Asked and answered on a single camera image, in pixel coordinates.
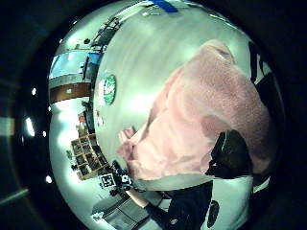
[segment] person's hand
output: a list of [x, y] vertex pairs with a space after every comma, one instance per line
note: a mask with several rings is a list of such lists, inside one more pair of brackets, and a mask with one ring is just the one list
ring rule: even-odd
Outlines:
[[145, 208], [150, 203], [146, 198], [143, 198], [133, 188], [130, 188], [130, 190], [126, 191], [126, 194], [128, 194], [130, 198], [141, 208]]

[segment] wooden shelf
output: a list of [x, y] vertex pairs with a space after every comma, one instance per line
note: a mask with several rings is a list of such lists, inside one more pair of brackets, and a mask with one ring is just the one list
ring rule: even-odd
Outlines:
[[76, 157], [81, 180], [95, 176], [99, 170], [103, 170], [108, 165], [106, 158], [97, 145], [95, 133], [84, 135], [73, 140], [71, 142], [71, 149], [73, 155]]

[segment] wooden cabinet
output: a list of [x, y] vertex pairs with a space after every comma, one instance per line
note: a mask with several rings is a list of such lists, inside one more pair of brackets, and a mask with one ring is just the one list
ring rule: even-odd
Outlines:
[[90, 93], [89, 82], [77, 82], [60, 85], [50, 89], [50, 104], [69, 99], [89, 97]]
[[71, 150], [76, 159], [79, 179], [86, 180], [97, 175], [107, 166], [107, 161], [97, 145], [96, 134], [87, 134], [71, 142]]

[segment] dark clothing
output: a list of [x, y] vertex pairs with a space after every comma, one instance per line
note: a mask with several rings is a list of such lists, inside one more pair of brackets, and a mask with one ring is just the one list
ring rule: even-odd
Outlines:
[[151, 203], [145, 207], [145, 210], [163, 230], [200, 230], [211, 195], [212, 181], [174, 191], [168, 212]]
[[233, 179], [250, 172], [251, 160], [248, 146], [236, 130], [222, 132], [211, 152], [208, 175], [222, 179]]

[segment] pink cloth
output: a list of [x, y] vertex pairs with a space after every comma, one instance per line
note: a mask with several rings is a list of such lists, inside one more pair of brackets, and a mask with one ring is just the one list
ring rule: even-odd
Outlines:
[[250, 80], [217, 40], [167, 79], [145, 125], [118, 148], [134, 178], [153, 180], [179, 173], [205, 173], [220, 132], [245, 138], [255, 173], [276, 152], [267, 108]]
[[121, 130], [118, 133], [118, 138], [121, 143], [128, 141], [135, 134], [134, 128], [132, 126]]

